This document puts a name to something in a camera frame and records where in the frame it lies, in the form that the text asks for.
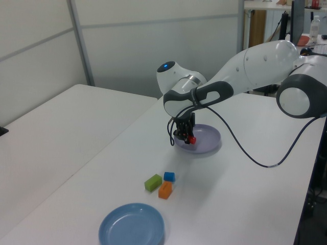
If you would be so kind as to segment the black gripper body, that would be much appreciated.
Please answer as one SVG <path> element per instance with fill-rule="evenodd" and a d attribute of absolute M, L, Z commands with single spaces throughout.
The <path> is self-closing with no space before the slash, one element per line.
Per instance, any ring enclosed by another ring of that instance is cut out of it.
<path fill-rule="evenodd" d="M 188 117 L 176 119 L 176 129 L 188 131 L 189 135 L 193 135 L 193 127 L 195 126 L 195 113 L 191 112 Z"/>

